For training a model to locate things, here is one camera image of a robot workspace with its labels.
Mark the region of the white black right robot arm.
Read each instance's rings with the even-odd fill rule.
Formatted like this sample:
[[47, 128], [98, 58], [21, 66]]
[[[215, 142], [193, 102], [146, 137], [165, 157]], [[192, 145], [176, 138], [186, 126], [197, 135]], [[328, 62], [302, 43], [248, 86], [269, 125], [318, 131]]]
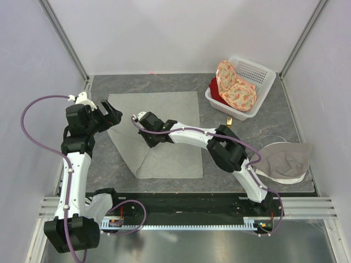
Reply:
[[240, 141], [226, 125], [211, 129], [197, 128], [171, 119], [163, 122], [152, 112], [133, 115], [131, 120], [150, 148], [160, 143], [170, 143], [207, 150], [219, 169], [235, 176], [256, 215], [265, 215], [271, 209], [273, 195], [251, 166], [246, 152], [248, 144]]

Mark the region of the gold fork green handle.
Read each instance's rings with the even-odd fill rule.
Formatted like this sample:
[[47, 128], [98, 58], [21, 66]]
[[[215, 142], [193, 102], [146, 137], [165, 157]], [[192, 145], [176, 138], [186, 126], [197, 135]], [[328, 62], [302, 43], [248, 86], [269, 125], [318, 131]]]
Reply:
[[233, 118], [232, 117], [228, 117], [227, 118], [227, 123], [226, 123], [227, 127], [231, 128], [233, 125]]

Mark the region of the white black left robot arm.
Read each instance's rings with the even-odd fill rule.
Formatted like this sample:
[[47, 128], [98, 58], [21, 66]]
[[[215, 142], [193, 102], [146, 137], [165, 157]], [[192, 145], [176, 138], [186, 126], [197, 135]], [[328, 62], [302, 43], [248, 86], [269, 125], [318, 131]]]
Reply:
[[119, 124], [123, 115], [107, 100], [101, 104], [106, 114], [90, 104], [76, 103], [66, 109], [68, 125], [61, 144], [64, 175], [60, 201], [54, 219], [44, 224], [44, 233], [58, 253], [96, 248], [103, 218], [120, 211], [120, 201], [113, 188], [95, 191], [91, 203], [86, 204], [94, 135]]

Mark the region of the grey cloth napkin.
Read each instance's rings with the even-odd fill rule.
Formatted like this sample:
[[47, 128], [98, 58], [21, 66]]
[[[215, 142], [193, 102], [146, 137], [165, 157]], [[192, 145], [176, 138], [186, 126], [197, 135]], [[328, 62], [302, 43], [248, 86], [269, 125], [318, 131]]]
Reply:
[[107, 132], [127, 167], [138, 179], [197, 179], [203, 176], [199, 147], [160, 143], [150, 148], [131, 116], [152, 112], [162, 121], [169, 119], [199, 127], [197, 92], [110, 94], [109, 103], [123, 113], [121, 122]]

